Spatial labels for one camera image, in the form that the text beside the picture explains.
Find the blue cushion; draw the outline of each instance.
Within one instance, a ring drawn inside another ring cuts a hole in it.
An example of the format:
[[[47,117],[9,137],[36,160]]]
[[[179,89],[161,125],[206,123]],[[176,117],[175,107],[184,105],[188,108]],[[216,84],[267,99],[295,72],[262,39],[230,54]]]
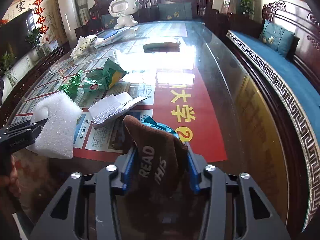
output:
[[[243,33],[232,31],[242,42],[269,63],[289,85],[302,108],[306,112],[311,126],[320,141],[320,95],[309,80],[291,62],[281,57],[273,49],[257,39]]]
[[[112,17],[111,14],[105,14],[101,16],[102,27],[106,29],[113,29],[117,24],[117,18]]]
[[[279,25],[265,21],[259,40],[286,57],[293,41],[294,33],[281,28]]]
[[[159,15],[161,21],[166,20],[192,20],[191,2],[186,3],[160,3]]]

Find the teal throw pillow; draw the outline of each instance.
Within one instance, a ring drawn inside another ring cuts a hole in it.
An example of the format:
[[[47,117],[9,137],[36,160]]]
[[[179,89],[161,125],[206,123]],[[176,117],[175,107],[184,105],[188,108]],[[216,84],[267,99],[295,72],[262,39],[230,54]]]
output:
[[[158,4],[160,20],[192,20],[191,2]]]
[[[259,40],[271,49],[286,57],[291,47],[294,33],[266,20]]]
[[[102,27],[106,29],[113,29],[117,24],[117,18],[111,16],[111,14],[105,14],[101,16]]]

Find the glass table top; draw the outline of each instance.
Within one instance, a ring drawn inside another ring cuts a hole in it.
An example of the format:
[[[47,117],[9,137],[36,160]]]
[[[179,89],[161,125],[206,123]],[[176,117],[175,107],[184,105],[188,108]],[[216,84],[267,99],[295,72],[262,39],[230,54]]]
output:
[[[170,41],[180,41],[180,52],[144,53],[144,44]],[[141,24],[135,34],[121,42],[91,49],[75,60],[70,54],[51,66],[31,87],[12,121],[30,119],[37,102],[56,93],[79,70],[84,71],[74,100],[83,114],[77,124],[73,159],[48,159],[27,150],[15,154],[22,190],[20,202],[34,222],[70,173],[98,172],[121,154],[121,118],[95,130],[88,108],[106,95],[127,91],[133,98],[147,97],[128,114],[138,119],[148,114],[156,122],[167,124],[182,141],[190,143],[194,153],[203,155],[225,173],[250,173],[286,223],[286,163],[272,115],[246,70],[204,24]],[[108,91],[84,93],[85,74],[102,68],[107,58],[130,73]],[[129,211],[125,201],[119,201],[123,238],[147,239],[143,226],[136,225],[133,219],[124,219]],[[188,233],[190,239],[198,230]]]

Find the green plastic bag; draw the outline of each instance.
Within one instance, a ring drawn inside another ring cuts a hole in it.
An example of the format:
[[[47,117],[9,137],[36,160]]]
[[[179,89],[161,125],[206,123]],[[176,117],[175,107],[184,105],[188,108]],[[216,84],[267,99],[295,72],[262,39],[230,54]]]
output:
[[[127,74],[129,72],[124,71],[118,64],[108,58],[103,69],[94,69],[86,74],[83,90],[84,92],[109,90]]]
[[[81,75],[83,71],[79,70],[79,72],[70,78],[67,84],[61,85],[58,90],[64,91],[71,99],[74,99],[77,95],[79,85],[81,83]]]

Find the white foam sponge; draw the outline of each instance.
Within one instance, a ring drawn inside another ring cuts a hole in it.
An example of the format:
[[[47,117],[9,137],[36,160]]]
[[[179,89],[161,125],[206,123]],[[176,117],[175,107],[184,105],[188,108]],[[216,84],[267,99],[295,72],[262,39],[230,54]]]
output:
[[[71,159],[76,123],[82,109],[63,91],[37,103],[31,123],[48,118],[35,143],[27,149],[50,158]]]

